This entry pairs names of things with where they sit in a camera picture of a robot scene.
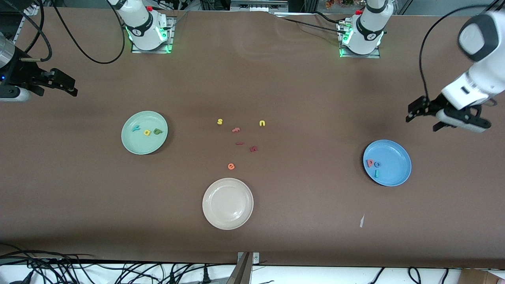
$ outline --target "blue plate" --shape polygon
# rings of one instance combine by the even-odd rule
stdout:
[[[367,160],[374,160],[379,167],[368,167]],[[397,186],[404,183],[412,171],[412,163],[407,151],[398,143],[391,140],[377,140],[365,149],[363,166],[367,174],[378,184]]]

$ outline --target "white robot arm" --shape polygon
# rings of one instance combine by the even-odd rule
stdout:
[[[367,0],[361,15],[346,19],[346,22],[350,22],[351,29],[342,44],[358,55],[371,53],[380,44],[384,27],[392,14],[391,0]]]
[[[433,115],[440,120],[433,131],[445,126],[473,132],[490,128],[491,122],[480,117],[481,105],[505,90],[504,36],[504,12],[487,12],[468,20],[458,35],[458,46],[474,65],[433,101],[423,96],[411,103],[407,122]]]
[[[150,51],[167,41],[167,16],[147,9],[142,0],[107,0],[121,15],[132,42]]]

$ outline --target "table surface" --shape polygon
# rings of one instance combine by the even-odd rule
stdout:
[[[91,56],[117,54],[110,10],[61,10]],[[434,118],[405,123],[423,93],[418,52],[435,20],[392,17],[372,60],[340,58],[332,32],[267,13],[189,12],[171,54],[125,52],[99,65],[47,9],[54,55],[39,65],[74,77],[79,95],[47,89],[0,105],[0,239],[100,259],[234,262],[237,251],[258,251],[270,264],[505,268],[501,106],[484,108],[494,126],[483,134],[433,133]],[[444,20],[427,41],[432,97],[471,65],[456,45],[465,20]],[[25,24],[17,45],[33,35]],[[40,39],[31,56],[46,52]],[[144,110],[162,114],[170,134],[137,156],[120,132]],[[363,151],[377,139],[408,151],[404,184],[383,187],[365,174]],[[201,209],[223,177],[244,181],[255,201],[231,231]]]

